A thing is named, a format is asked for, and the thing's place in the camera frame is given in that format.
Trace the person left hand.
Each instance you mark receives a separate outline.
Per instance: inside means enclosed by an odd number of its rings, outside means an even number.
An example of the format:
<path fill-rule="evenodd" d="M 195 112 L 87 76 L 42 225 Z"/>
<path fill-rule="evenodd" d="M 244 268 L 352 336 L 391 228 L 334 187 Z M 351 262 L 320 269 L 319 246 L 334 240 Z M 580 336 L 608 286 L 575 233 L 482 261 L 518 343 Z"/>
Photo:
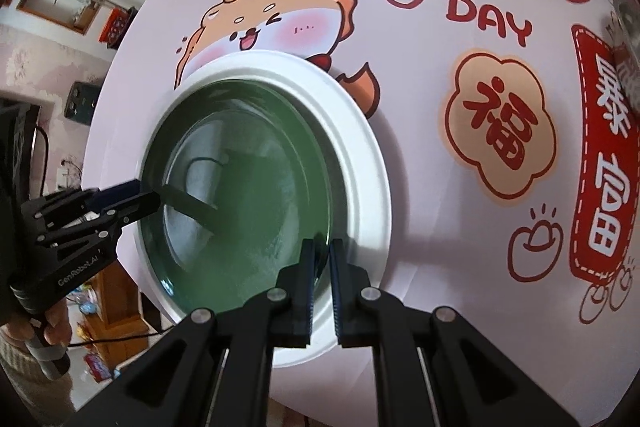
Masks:
<path fill-rule="evenodd" d="M 70 325 L 67 301 L 63 298 L 46 314 L 46 326 L 43 329 L 43 337 L 49 345 L 63 345 L 67 347 L 72 340 L 73 329 Z"/>

